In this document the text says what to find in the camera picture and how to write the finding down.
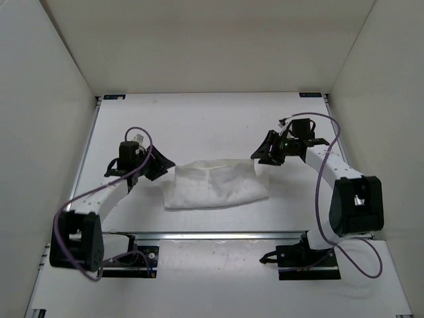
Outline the white pleated skirt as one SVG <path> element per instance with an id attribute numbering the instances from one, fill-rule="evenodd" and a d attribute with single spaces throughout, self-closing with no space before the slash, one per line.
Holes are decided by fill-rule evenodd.
<path id="1" fill-rule="evenodd" d="M 176 166 L 161 185 L 171 210 L 220 209 L 268 198 L 269 177 L 256 173 L 254 160 L 200 160 Z"/>

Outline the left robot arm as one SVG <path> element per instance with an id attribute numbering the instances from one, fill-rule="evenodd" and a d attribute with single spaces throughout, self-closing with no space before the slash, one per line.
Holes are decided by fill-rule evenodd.
<path id="1" fill-rule="evenodd" d="M 155 146 L 144 148 L 137 141 L 123 141 L 119 155 L 106 168 L 103 183 L 79 195 L 75 209 L 54 217 L 49 262 L 57 268 L 75 268 L 95 272 L 104 259 L 101 224 L 144 177 L 157 180 L 176 164 Z"/>

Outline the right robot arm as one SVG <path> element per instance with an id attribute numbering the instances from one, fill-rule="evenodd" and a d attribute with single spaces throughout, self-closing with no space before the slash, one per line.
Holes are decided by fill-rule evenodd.
<path id="1" fill-rule="evenodd" d="M 321 250 L 330 249 L 345 237 L 381 231 L 384 227 L 382 183 L 376 176 L 365 176 L 334 153 L 333 142 L 315 136 L 315 122 L 310 118 L 282 119 L 281 131 L 268 131 L 252 159 L 259 164 L 281 166 L 288 156 L 301 158 L 317 173 L 315 192 L 321 182 L 332 189 L 328 217 L 316 214 L 316 228 L 307 231 L 305 244 L 297 248 L 297 259 L 312 265 Z"/>

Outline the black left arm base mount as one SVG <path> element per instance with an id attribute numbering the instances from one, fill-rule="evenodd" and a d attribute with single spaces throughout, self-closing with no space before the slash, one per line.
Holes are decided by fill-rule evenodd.
<path id="1" fill-rule="evenodd" d="M 155 240 L 142 240 L 135 233 L 103 232 L 105 254 L 104 278 L 154 279 L 158 273 L 160 245 Z"/>

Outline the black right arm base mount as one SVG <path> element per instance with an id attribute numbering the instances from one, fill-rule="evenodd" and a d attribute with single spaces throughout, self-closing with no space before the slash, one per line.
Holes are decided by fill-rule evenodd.
<path id="1" fill-rule="evenodd" d="M 277 264 L 280 281 L 340 280 L 341 274 L 333 248 L 313 250 L 306 234 L 298 243 L 277 245 L 266 253 L 261 264 Z"/>

